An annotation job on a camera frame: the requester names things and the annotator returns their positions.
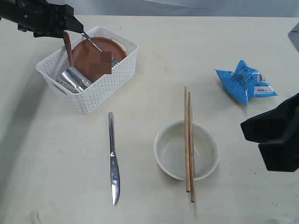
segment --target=white table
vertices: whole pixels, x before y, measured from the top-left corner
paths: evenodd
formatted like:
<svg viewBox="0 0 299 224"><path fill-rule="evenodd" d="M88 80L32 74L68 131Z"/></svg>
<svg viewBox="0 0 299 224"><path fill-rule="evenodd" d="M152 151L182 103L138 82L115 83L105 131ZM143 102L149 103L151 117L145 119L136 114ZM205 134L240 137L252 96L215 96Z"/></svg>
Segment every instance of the white table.
<svg viewBox="0 0 299 224"><path fill-rule="evenodd" d="M299 222L299 171L266 170L240 123L299 91L299 54L287 38L298 19L78 16L86 30L105 25L139 44L135 76L89 115L65 105L35 70L63 45L33 38L2 20L0 28L0 223L44 224ZM237 105L214 69L239 60L258 68L279 94ZM185 183L157 165L153 143L184 117L184 86L193 118L216 139L220 163ZM121 197L111 203L108 112L114 113Z"/></svg>

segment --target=blue plastic bag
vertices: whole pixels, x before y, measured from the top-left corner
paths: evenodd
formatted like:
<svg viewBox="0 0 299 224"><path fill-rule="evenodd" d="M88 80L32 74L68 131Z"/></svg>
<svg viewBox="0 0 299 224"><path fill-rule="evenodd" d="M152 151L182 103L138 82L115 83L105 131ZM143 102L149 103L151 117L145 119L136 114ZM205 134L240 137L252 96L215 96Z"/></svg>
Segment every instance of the blue plastic bag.
<svg viewBox="0 0 299 224"><path fill-rule="evenodd" d="M248 67L243 60L239 62L235 72L216 72L229 94L244 105L248 104L249 98L277 96L259 70Z"/></svg>

